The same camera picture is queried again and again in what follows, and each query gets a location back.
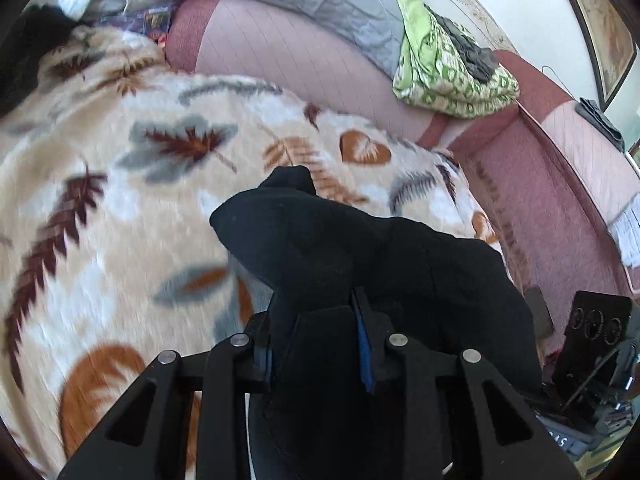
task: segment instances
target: cable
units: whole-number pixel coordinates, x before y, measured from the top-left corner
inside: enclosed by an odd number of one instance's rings
[[[574,99],[574,101],[577,101],[578,99],[575,98],[575,96],[570,92],[570,90],[566,87],[566,85],[564,84],[564,81],[562,81],[562,79],[560,79],[558,77],[558,74],[556,74],[556,71],[551,68],[549,65],[543,65],[542,68],[540,69],[541,72],[544,74],[545,73],[545,68],[548,68],[549,70],[551,70],[551,72],[554,73],[554,76],[556,76],[556,79],[558,79],[558,81],[560,82],[560,84],[564,87],[564,89],[566,90],[566,92]]]

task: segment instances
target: black device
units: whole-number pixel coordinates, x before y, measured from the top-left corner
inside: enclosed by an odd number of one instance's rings
[[[346,317],[354,323],[340,323]],[[374,406],[399,400],[390,411],[382,410],[386,414],[378,427],[399,431],[391,440],[377,441],[390,444],[384,448],[387,456],[381,462],[370,456],[375,468],[365,466],[362,478],[371,478],[374,470],[381,478],[403,480],[579,478],[521,396],[477,351],[443,354],[394,333],[388,315],[372,309],[361,289],[354,291],[350,305],[325,309],[318,322],[328,330],[340,330],[340,325],[356,329],[362,393],[376,399]],[[305,359],[303,348],[294,351]],[[162,352],[98,423],[58,479],[184,478],[196,390],[202,391],[196,480],[249,479],[244,393],[269,391],[269,355],[269,311],[254,315],[243,334],[209,352],[184,358]],[[390,413],[397,417],[387,424]],[[252,443],[254,466],[264,461],[256,453],[260,449]],[[339,471],[335,478],[342,478]]]
[[[531,403],[558,445],[578,460],[633,424],[625,399],[640,349],[640,307],[623,296],[579,290],[564,334],[546,400]]]

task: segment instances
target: fleece blanket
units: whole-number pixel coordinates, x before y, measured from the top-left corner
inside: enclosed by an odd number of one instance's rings
[[[114,28],[79,27],[47,54],[0,140],[0,415],[47,479],[160,351],[206,351],[267,307],[208,219],[277,166],[500,251],[448,153],[262,80],[176,73]]]

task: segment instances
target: green fabric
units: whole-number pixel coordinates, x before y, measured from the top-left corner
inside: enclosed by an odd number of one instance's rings
[[[399,99],[461,119],[491,115],[516,100],[520,87],[507,69],[500,65],[482,84],[466,70],[449,35],[421,0],[398,0],[398,5],[404,19],[393,81]],[[466,28],[457,27],[473,39]]]

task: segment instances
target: framed picture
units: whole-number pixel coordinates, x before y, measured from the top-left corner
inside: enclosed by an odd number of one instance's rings
[[[569,0],[584,34],[596,76],[600,108],[620,89],[636,58],[636,44],[609,0]]]

